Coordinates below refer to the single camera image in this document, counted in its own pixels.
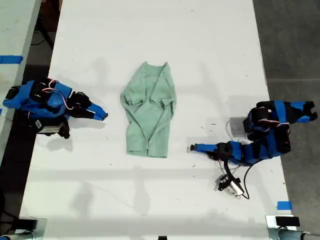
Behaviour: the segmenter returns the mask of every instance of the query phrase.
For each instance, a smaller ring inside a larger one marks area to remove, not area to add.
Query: concrete floor
[[[320,1],[253,2],[270,99],[314,101],[319,109]],[[34,43],[41,38],[35,33]],[[51,55],[46,42],[32,46],[27,64],[48,66]],[[290,141],[281,160],[292,211],[303,231],[319,234],[320,119],[292,125]]]

